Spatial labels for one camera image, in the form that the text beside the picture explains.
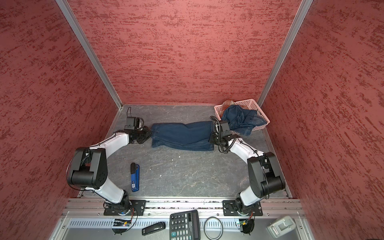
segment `blue denim fabric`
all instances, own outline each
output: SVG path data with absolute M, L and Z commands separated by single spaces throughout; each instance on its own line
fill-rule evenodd
M 229 129 L 246 136 L 251 135 L 255 126 L 266 124 L 266 121 L 257 115 L 256 110 L 243 109 L 239 105 L 229 106 L 221 120 L 228 122 Z
M 155 123 L 152 125 L 152 147 L 167 147 L 190 151 L 213 151 L 209 143 L 212 122 Z

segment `calculator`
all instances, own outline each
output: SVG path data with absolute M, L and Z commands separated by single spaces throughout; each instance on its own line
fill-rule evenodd
M 169 217 L 170 240 L 200 240 L 197 210 L 178 212 Z

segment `red textured wall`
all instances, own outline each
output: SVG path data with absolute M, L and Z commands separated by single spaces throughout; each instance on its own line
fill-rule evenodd
M 257 99 L 301 0 L 68 0 L 123 103 Z
M 0 1 L 0 239 L 47 239 L 75 149 L 117 111 L 54 0 Z
M 263 105 L 317 240 L 384 239 L 383 11 L 315 0 Z

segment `black mounting plate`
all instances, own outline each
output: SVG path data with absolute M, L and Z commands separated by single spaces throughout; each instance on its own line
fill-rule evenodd
M 260 202 L 254 204 L 255 206 L 252 208 L 253 216 L 262 216 L 263 210 L 260 205 Z M 223 212 L 224 216 L 241 216 L 237 210 L 235 210 L 235 200 L 224 200 L 223 201 Z
M 139 216 L 143 216 L 144 210 L 145 210 L 145 204 L 146 200 L 131 200 L 132 206 L 135 208 L 135 214 L 139 214 Z M 106 208 L 104 210 L 104 216 L 121 216 L 116 211 L 110 208 Z

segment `pink plastic basket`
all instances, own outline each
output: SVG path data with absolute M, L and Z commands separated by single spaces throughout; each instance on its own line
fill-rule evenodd
M 264 120 L 266 121 L 266 124 L 264 124 L 262 126 L 254 127 L 252 129 L 252 131 L 263 129 L 263 128 L 265 128 L 265 126 L 268 125 L 268 123 L 270 123 L 269 119 L 266 117 L 266 115 L 264 114 L 263 110 L 259 107 L 259 105 L 257 105 L 257 103 L 256 103 L 256 101 L 254 99 L 247 99 L 247 100 L 237 101 L 237 102 L 235 102 L 235 105 L 248 106 L 249 109 L 257 110 L 257 115 L 259 115 L 260 117 L 264 118 Z M 216 117 L 219 120 L 221 120 L 221 118 L 220 118 L 220 116 L 218 114 L 220 110 L 221 110 L 221 105 L 215 106 L 215 115 L 216 115 Z M 231 131 L 231 132 L 233 134 L 239 134 L 238 132 L 235 132 L 235 131 Z

